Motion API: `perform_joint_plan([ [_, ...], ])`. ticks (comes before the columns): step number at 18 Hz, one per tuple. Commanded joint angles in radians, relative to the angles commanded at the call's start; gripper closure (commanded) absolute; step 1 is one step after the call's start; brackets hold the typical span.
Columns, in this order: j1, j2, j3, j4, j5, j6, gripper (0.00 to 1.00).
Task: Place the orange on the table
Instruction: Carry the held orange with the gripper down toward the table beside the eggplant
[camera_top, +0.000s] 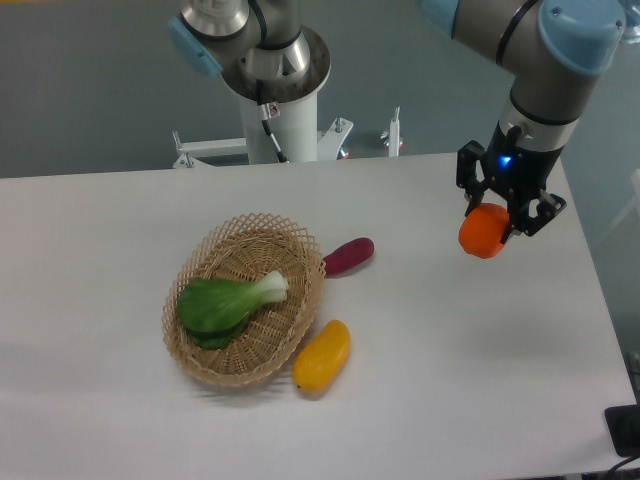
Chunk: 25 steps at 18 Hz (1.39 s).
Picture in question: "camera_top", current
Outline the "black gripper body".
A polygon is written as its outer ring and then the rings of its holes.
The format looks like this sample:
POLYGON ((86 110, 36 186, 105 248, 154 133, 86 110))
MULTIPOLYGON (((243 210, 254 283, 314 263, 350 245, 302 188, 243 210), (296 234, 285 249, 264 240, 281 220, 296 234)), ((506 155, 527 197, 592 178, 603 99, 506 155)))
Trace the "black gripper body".
POLYGON ((483 160, 489 188, 503 198, 512 190, 520 201, 538 199, 562 150, 539 152, 511 144, 497 125, 483 160))

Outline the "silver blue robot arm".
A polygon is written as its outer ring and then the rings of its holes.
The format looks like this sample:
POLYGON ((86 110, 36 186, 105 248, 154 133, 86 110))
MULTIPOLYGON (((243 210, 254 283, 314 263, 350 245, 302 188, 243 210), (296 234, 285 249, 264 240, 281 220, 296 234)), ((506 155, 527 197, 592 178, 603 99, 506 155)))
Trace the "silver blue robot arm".
MULTIPOLYGON (((547 178, 625 27, 615 1, 425 1, 450 38, 514 77, 487 146, 457 154, 468 202, 460 244, 474 255, 532 236, 564 208, 547 178)), ((320 158, 317 94, 330 72, 322 38, 296 1, 184 1, 168 23, 186 62, 238 96, 254 164, 320 158)))

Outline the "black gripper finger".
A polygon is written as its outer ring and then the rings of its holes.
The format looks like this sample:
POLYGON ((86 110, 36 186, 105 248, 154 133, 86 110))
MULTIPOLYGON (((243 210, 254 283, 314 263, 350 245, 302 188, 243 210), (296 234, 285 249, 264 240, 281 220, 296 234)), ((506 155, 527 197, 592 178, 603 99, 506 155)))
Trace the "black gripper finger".
POLYGON ((485 148, 475 140, 471 140, 460 148, 456 154, 456 185, 464 191, 467 207, 464 213, 468 217, 484 199, 489 183, 478 178, 478 167, 485 157, 485 148))
POLYGON ((539 189, 530 198, 528 191, 509 188, 506 196, 508 223, 501 237, 506 244, 512 236, 532 237, 555 219, 567 206, 564 198, 539 189))

